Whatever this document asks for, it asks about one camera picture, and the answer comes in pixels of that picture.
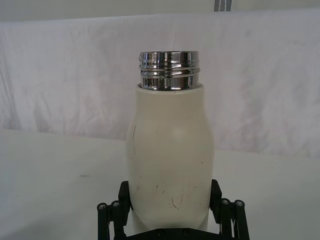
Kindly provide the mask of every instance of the metal threads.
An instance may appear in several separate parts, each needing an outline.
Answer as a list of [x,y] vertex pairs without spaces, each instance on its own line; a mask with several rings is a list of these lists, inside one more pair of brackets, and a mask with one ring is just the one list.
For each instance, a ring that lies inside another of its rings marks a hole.
[[197,51],[146,51],[139,56],[139,87],[158,91],[179,91],[199,87]]

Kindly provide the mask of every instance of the bolt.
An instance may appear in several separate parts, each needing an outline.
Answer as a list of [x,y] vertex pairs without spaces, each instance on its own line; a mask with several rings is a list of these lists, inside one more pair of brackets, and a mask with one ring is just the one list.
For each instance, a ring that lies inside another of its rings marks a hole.
[[239,207],[242,207],[244,205],[242,201],[236,201],[235,204]]
[[115,201],[114,203],[112,203],[112,207],[118,207],[120,205],[120,203],[118,201]]
[[190,235],[190,234],[191,234],[190,229],[185,228],[185,229],[183,230],[183,235],[188,236],[188,235]]
[[106,207],[105,204],[101,204],[98,208],[99,208],[100,210],[102,210],[102,209],[104,209],[105,207]]
[[223,199],[223,200],[222,200],[222,203],[223,203],[224,205],[228,205],[228,204],[229,204],[229,201],[228,201],[227,199]]
[[160,230],[156,231],[156,234],[158,236],[163,236],[164,235],[164,231],[160,229]]

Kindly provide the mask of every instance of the water bottle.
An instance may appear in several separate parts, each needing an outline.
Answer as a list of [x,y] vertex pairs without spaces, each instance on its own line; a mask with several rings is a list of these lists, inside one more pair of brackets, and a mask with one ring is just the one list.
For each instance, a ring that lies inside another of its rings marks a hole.
[[135,233],[208,225],[214,143],[197,51],[142,52],[126,152]]

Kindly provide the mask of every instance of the white fabric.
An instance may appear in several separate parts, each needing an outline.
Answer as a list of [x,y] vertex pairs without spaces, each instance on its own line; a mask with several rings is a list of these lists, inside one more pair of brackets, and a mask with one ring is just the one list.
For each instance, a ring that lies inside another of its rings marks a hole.
[[217,148],[320,156],[320,10],[0,23],[0,125],[124,139],[141,51],[199,51]]

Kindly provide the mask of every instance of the white table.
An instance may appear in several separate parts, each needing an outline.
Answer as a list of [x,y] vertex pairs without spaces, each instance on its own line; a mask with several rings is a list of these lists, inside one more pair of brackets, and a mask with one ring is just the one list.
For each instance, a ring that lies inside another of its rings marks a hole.
[[[0,240],[94,240],[100,202],[127,179],[123,141],[0,130]],[[217,150],[222,195],[252,240],[318,239],[320,159]],[[209,231],[216,231],[213,217]],[[126,227],[132,233],[131,220]]]

